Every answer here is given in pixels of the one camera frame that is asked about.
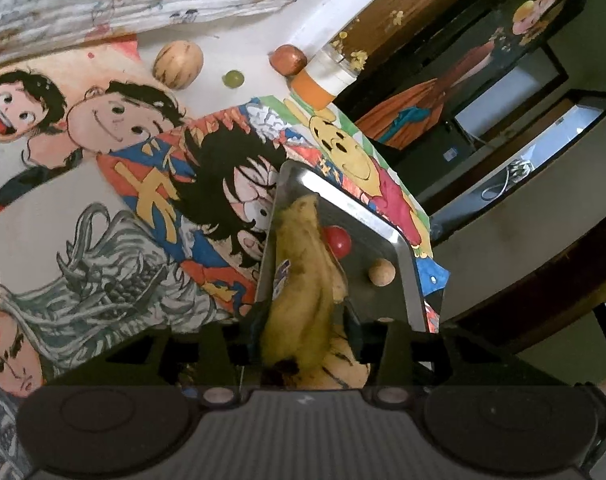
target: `cartoon ear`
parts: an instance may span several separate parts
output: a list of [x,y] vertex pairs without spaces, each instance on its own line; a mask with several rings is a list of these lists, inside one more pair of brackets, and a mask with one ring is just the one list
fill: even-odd
[[334,115],[334,112],[330,111],[328,108],[323,108],[322,110],[316,110],[315,114],[318,117],[321,117],[321,119],[325,119],[326,121],[330,121],[331,123],[336,121],[336,115]]
[[85,92],[85,100],[91,99],[92,97],[98,97],[99,95],[105,94],[105,90],[100,86],[93,86],[87,92]]
[[289,113],[295,116],[301,124],[305,124],[305,126],[308,126],[309,119],[305,116],[303,110],[296,106],[293,101],[290,101],[289,99],[283,99],[283,104],[289,110]]

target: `metal tray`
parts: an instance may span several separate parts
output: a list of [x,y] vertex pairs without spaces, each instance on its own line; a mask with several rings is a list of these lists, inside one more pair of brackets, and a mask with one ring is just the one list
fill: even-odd
[[[403,320],[413,330],[427,331],[425,307],[414,260],[414,251],[405,237],[391,224],[334,186],[312,168],[295,160],[286,161],[279,173],[272,218],[301,196],[317,193],[321,225],[338,225],[352,237],[352,251],[340,263],[348,278],[349,300],[361,321],[381,317]],[[256,301],[272,297],[275,273],[276,234],[267,234]],[[368,277],[368,269],[377,258],[394,264],[397,275],[388,286],[378,287]],[[341,322],[342,310],[335,319]]]

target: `banana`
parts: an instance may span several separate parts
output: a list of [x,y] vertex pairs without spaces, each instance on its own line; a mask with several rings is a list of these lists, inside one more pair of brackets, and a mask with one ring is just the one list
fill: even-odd
[[320,366],[330,349],[334,303],[347,295],[345,273],[323,241],[317,200],[297,199],[275,224],[277,272],[261,359],[284,375]]

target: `jar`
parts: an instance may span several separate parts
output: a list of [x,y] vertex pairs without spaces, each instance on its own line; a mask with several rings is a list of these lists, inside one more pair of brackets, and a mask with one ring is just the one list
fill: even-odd
[[322,110],[357,76],[345,57],[327,44],[294,76],[290,87],[314,110]]

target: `red ball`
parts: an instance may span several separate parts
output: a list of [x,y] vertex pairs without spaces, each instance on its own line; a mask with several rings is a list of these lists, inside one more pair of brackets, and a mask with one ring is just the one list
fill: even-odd
[[352,238],[338,225],[323,228],[323,236],[337,260],[346,257],[352,250]]

